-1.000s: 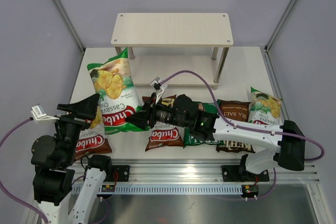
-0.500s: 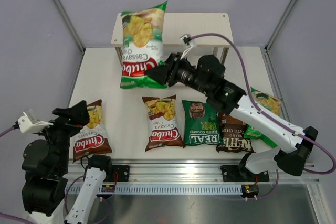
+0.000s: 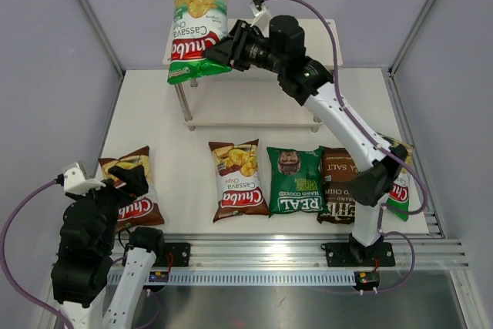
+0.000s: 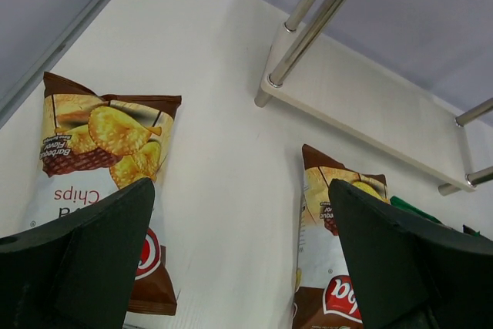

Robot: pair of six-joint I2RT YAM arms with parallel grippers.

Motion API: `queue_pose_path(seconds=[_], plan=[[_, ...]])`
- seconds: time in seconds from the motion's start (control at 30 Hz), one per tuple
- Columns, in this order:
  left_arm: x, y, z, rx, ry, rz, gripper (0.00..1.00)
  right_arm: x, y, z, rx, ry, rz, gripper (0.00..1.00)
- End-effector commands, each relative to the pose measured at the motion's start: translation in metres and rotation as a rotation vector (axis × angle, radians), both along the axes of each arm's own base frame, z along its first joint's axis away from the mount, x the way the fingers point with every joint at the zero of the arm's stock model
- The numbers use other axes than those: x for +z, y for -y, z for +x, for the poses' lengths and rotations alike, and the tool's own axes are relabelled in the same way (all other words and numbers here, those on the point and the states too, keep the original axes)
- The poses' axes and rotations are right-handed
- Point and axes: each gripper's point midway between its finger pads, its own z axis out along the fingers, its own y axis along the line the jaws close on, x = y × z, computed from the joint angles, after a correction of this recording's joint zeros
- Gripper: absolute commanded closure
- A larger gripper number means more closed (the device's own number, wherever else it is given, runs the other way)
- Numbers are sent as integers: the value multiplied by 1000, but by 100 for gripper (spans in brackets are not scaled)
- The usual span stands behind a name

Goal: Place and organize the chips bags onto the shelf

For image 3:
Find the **green Chuba cassava chips bag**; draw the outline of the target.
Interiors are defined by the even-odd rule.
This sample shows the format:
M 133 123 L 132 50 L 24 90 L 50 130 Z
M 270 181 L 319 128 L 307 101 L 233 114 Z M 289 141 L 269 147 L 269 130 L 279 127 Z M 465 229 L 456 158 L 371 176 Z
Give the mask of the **green Chuba cassava chips bag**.
M 174 0 L 168 79 L 177 85 L 191 79 L 219 75 L 231 68 L 205 57 L 204 52 L 228 33 L 229 0 Z

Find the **green REAL chips bag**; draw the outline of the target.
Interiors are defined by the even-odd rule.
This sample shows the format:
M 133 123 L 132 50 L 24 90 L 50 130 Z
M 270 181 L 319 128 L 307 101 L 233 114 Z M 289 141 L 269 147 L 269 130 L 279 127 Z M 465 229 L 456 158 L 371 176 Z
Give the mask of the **green REAL chips bag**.
M 267 153 L 271 165 L 272 215 L 328 211 L 320 171 L 322 148 L 303 151 L 269 146 Z

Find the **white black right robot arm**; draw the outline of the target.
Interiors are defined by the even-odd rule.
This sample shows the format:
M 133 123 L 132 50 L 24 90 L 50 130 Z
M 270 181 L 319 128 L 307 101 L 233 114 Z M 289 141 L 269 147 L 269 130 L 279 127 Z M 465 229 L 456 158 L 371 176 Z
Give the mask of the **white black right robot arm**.
M 298 20 L 275 16 L 269 22 L 268 35 L 239 20 L 204 55 L 238 71 L 254 65 L 275 73 L 281 89 L 336 136 L 358 169 L 348 183 L 355 201 L 353 230 L 338 250 L 356 266 L 383 259 L 387 244 L 381 230 L 381 204 L 401 172 L 407 150 L 402 145 L 392 146 L 352 111 L 337 88 L 336 73 L 307 55 L 305 31 Z

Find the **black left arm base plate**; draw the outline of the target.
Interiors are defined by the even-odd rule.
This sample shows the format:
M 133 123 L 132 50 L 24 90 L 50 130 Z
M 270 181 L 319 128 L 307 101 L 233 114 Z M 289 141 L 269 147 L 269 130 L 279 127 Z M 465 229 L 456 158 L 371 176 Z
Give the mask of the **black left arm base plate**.
M 136 239 L 125 245 L 125 256 L 128 263 L 143 264 L 149 268 L 170 269 L 188 267 L 191 246 L 185 242 L 166 242 L 163 239 Z

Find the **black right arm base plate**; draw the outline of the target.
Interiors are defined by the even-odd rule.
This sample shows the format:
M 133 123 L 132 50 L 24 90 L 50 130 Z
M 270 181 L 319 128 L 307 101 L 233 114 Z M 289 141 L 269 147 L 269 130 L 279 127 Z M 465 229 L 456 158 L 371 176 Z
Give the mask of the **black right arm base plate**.
M 328 267 L 395 267 L 394 251 L 387 242 L 362 247 L 359 243 L 331 242 L 320 245 Z

